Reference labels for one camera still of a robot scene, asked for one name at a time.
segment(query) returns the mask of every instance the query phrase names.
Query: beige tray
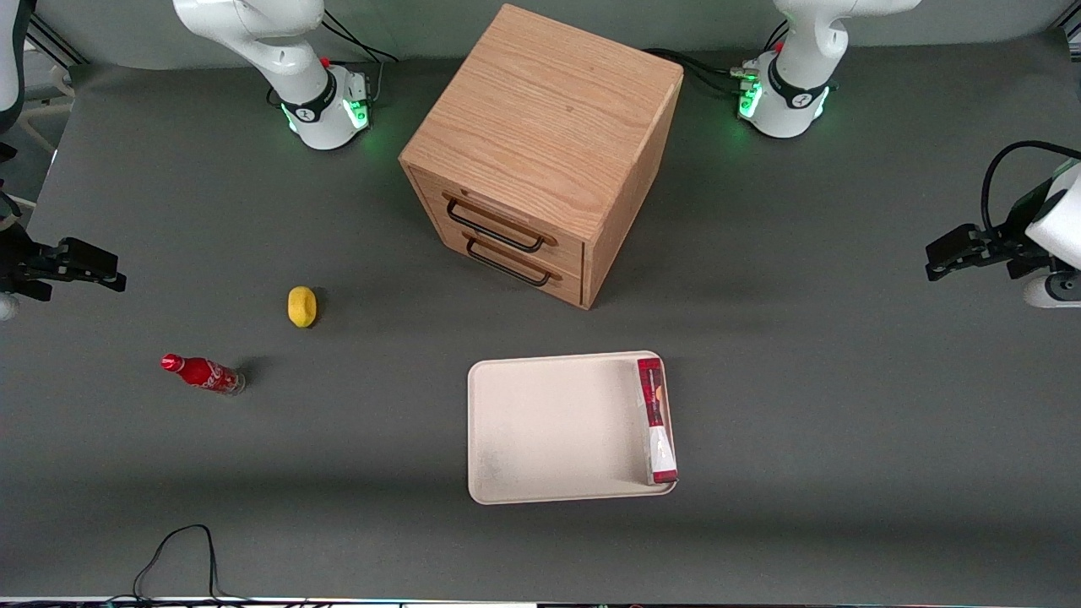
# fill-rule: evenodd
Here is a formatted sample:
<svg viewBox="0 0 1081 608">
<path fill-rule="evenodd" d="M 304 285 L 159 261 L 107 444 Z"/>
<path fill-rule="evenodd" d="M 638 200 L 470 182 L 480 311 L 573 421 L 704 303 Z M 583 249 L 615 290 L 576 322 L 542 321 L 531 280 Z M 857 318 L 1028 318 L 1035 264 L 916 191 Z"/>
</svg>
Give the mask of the beige tray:
<svg viewBox="0 0 1081 608">
<path fill-rule="evenodd" d="M 639 402 L 637 361 L 656 356 L 638 351 L 473 366 L 469 370 L 473 500 L 504 504 L 670 492 L 675 483 L 648 484 L 648 422 Z M 671 440 L 667 386 L 664 395 L 662 414 Z"/>
</svg>

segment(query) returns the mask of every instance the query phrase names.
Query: wooden drawer cabinet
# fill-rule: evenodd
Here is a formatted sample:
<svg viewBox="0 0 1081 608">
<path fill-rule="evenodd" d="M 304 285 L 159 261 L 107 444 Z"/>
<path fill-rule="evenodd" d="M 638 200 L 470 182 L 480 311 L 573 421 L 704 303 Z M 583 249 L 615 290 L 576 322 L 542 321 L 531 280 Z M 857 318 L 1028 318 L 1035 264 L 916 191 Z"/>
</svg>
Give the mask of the wooden drawer cabinet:
<svg viewBox="0 0 1081 608">
<path fill-rule="evenodd" d="M 589 308 L 656 176 L 682 78 L 505 4 L 399 160 L 450 249 Z"/>
</svg>

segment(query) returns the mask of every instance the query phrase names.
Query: power cord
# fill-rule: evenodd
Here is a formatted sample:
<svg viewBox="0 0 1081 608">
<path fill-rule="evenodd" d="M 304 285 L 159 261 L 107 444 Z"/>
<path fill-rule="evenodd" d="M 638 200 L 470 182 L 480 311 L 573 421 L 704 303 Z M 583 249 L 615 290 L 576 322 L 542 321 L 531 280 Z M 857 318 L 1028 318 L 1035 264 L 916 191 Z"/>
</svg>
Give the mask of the power cord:
<svg viewBox="0 0 1081 608">
<path fill-rule="evenodd" d="M 683 69 L 685 69 L 689 74 L 691 74 L 691 76 L 694 76 L 695 78 L 697 78 L 698 80 L 700 80 L 704 84 L 706 84 L 706 87 L 709 87 L 710 89 L 712 89 L 715 91 L 720 91 L 722 93 L 736 93 L 736 92 L 738 92 L 736 90 L 736 88 L 733 88 L 733 87 L 722 87 L 722 85 L 718 84 L 717 82 L 710 80 L 710 78 L 709 78 L 709 77 L 730 78 L 731 77 L 731 72 L 728 69 L 713 67 L 713 66 L 711 66 L 709 64 L 706 64 L 705 62 L 700 62 L 700 61 L 698 61 L 698 60 L 696 60 L 696 58 L 694 58 L 692 56 L 685 55 L 683 53 L 679 53 L 677 51 L 671 51 L 669 49 L 656 49 L 656 48 L 654 48 L 654 49 L 643 49 L 642 51 L 645 52 L 645 53 L 649 53 L 651 55 L 658 56 L 658 57 L 660 57 L 663 60 L 668 60 L 670 62 L 675 62 L 675 63 L 680 64 L 681 66 L 683 66 Z"/>
<path fill-rule="evenodd" d="M 780 40 L 788 34 L 789 29 L 790 28 L 788 27 L 788 19 L 782 21 L 780 25 L 778 25 L 773 29 L 773 34 L 771 34 L 770 37 L 765 39 L 765 47 L 762 47 L 762 52 L 764 53 L 769 51 L 770 49 L 773 48 L 774 44 L 780 42 Z"/>
<path fill-rule="evenodd" d="M 383 92 L 383 67 L 387 62 L 379 62 L 379 75 L 375 77 L 375 94 L 372 95 L 372 103 L 379 101 L 379 93 Z"/>
<path fill-rule="evenodd" d="M 1025 260 L 1020 256 L 1020 254 L 1005 246 L 1002 241 L 1002 237 L 999 235 L 999 232 L 991 225 L 991 212 L 989 209 L 991 198 L 991 181 L 995 179 L 995 171 L 998 170 L 999 164 L 1006 156 L 1010 155 L 1010 153 L 1020 148 L 1039 148 L 1041 150 L 1053 151 L 1055 154 L 1060 154 L 1078 160 L 1081 160 L 1081 151 L 1038 140 L 1026 140 L 1024 142 L 1014 142 L 1013 144 L 1002 148 L 999 154 L 995 155 L 995 159 L 991 160 L 991 163 L 987 167 L 987 173 L 984 174 L 984 186 L 979 193 L 979 215 L 984 221 L 984 232 L 987 233 L 987 236 L 1011 257 L 1019 262 L 1024 262 Z"/>
<path fill-rule="evenodd" d="M 161 542 L 158 543 L 158 548 L 154 552 L 154 557 L 150 558 L 150 561 L 147 561 L 146 566 L 144 566 L 143 569 L 139 570 L 138 574 L 135 574 L 135 579 L 132 580 L 131 597 L 133 597 L 136 602 L 139 603 L 147 602 L 149 599 L 147 596 L 143 595 L 143 579 L 150 570 L 154 569 L 155 565 L 158 564 L 158 558 L 161 557 L 161 552 L 165 548 L 165 545 L 169 544 L 169 541 L 173 537 L 186 530 L 193 530 L 193 529 L 202 530 L 203 533 L 206 534 L 206 548 L 210 552 L 210 577 L 206 582 L 206 592 L 210 594 L 210 597 L 214 599 L 218 605 L 231 604 L 227 600 L 222 599 L 222 596 L 238 597 L 241 599 L 251 600 L 251 598 L 249 597 L 233 595 L 231 593 L 226 593 L 225 591 L 222 590 L 222 584 L 218 582 L 218 577 L 217 577 L 217 553 L 214 551 L 214 537 L 210 533 L 210 528 L 208 528 L 203 524 L 191 524 L 190 526 L 184 526 L 183 528 L 177 528 L 172 532 L 165 534 L 165 538 L 161 539 Z M 123 596 L 116 596 L 114 598 L 110 598 L 109 602 L 107 602 L 106 604 L 109 604 L 114 599 L 117 599 L 119 597 Z"/>
<path fill-rule="evenodd" d="M 346 40 L 348 42 L 352 42 L 353 44 L 360 47 L 361 49 L 363 49 L 364 51 L 366 51 L 369 55 L 372 56 L 372 60 L 374 60 L 376 62 L 379 61 L 379 58 L 375 56 L 376 53 L 378 53 L 378 54 L 387 57 L 388 60 L 390 60 L 392 62 L 398 62 L 398 57 L 391 55 L 390 53 L 387 53 L 386 51 L 381 51 L 381 50 L 376 49 L 375 47 L 369 47 L 368 44 L 364 44 L 360 40 L 357 40 L 357 37 L 353 36 L 352 32 L 349 31 L 344 25 L 342 25 L 342 22 L 337 21 L 337 18 L 334 15 L 332 15 L 330 11 L 324 11 L 324 13 L 326 14 L 328 18 L 330 18 L 332 22 L 334 22 L 334 25 L 336 25 L 336 26 L 338 26 L 338 27 L 342 28 L 342 31 L 338 31 L 338 30 L 334 29 L 326 22 L 323 22 L 323 27 L 325 27 L 326 29 L 331 30 L 338 38 L 342 38 L 342 39 L 344 39 L 344 40 Z"/>
</svg>

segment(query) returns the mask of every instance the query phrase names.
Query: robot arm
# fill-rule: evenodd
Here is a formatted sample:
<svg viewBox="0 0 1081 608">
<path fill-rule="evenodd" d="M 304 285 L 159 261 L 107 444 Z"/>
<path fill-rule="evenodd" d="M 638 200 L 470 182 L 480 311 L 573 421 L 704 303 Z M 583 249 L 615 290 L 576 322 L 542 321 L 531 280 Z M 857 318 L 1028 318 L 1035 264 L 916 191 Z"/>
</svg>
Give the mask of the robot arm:
<svg viewBox="0 0 1081 608">
<path fill-rule="evenodd" d="M 987 199 L 999 162 L 1011 151 L 1037 147 L 1072 156 L 1055 174 L 1023 196 L 1005 222 L 991 226 Z M 926 248 L 927 279 L 937 281 L 971 266 L 1006 262 L 1010 278 L 1019 279 L 1046 268 L 1050 275 L 1031 280 L 1025 301 L 1040 308 L 1081 307 L 1081 153 L 1045 144 L 1017 142 L 991 162 L 984 179 L 984 228 L 962 224 Z"/>
<path fill-rule="evenodd" d="M 308 146 L 341 147 L 369 124 L 368 82 L 341 66 L 324 66 L 297 38 L 323 19 L 323 0 L 173 0 L 193 34 L 248 60 L 281 97 L 282 111 Z"/>
<path fill-rule="evenodd" d="M 841 19 L 892 15 L 915 9 L 920 0 L 774 0 L 789 23 L 784 49 L 768 49 L 744 62 L 756 82 L 742 100 L 738 116 L 772 137 L 795 137 L 822 114 L 826 85 L 849 49 Z M 765 77 L 758 79 L 758 72 Z"/>
<path fill-rule="evenodd" d="M 45 280 L 96 282 L 124 291 L 128 278 L 117 272 L 116 255 L 70 237 L 56 247 L 34 242 L 16 221 L 21 215 L 15 201 L 0 191 L 0 320 L 14 316 L 14 294 L 51 300 L 53 288 Z"/>
</svg>

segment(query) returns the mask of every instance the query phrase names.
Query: black metal handle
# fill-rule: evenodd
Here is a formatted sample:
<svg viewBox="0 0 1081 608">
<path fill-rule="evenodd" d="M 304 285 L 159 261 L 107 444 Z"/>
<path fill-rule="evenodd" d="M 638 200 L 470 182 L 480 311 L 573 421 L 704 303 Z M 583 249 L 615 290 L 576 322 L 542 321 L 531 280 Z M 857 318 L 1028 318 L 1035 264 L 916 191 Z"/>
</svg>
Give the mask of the black metal handle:
<svg viewBox="0 0 1081 608">
<path fill-rule="evenodd" d="M 466 220 L 465 217 L 463 217 L 461 215 L 456 215 L 454 213 L 454 208 L 458 206 L 458 201 L 455 198 L 451 198 L 450 200 L 451 201 L 449 203 L 446 203 L 446 214 L 451 216 L 451 220 L 454 220 L 455 222 L 457 222 L 458 224 L 462 224 L 463 226 L 468 226 L 468 227 L 477 230 L 478 233 L 480 233 L 480 234 L 482 234 L 482 235 L 484 235 L 486 237 L 491 237 L 491 238 L 493 238 L 493 239 L 502 242 L 503 244 L 506 244 L 506 246 L 509 246 L 509 247 L 513 247 L 518 251 L 524 251 L 525 253 L 536 253 L 537 250 L 540 249 L 540 246 L 544 244 L 544 237 L 537 237 L 537 241 L 535 243 L 533 243 L 533 244 L 525 244 L 525 243 L 518 242 L 518 241 L 516 241 L 513 239 L 507 238 L 507 237 L 501 235 L 499 233 L 496 233 L 494 230 L 485 228 L 484 226 L 481 226 L 477 222 L 472 222 L 472 221 Z"/>
<path fill-rule="evenodd" d="M 548 285 L 548 279 L 551 278 L 551 273 L 545 273 L 544 277 L 542 277 L 539 279 L 531 279 L 531 278 L 526 277 L 525 275 L 519 273 L 518 270 L 515 270 L 512 268 L 508 268 L 508 267 L 504 266 L 503 264 L 499 264 L 495 260 L 490 260 L 488 257 L 484 257 L 480 253 L 477 253 L 476 251 L 472 250 L 472 246 L 476 244 L 476 243 L 477 243 L 477 239 L 469 239 L 469 242 L 466 244 L 466 253 L 469 254 L 469 257 L 472 257 L 473 260 L 480 262 L 481 264 L 484 264 L 485 266 L 491 266 L 491 267 L 495 268 L 496 270 L 502 270 L 504 273 L 507 273 L 508 275 L 515 277 L 516 279 L 518 279 L 518 280 L 520 280 L 520 281 L 522 281 L 524 283 L 532 285 L 533 287 L 544 287 L 544 286 Z"/>
</svg>

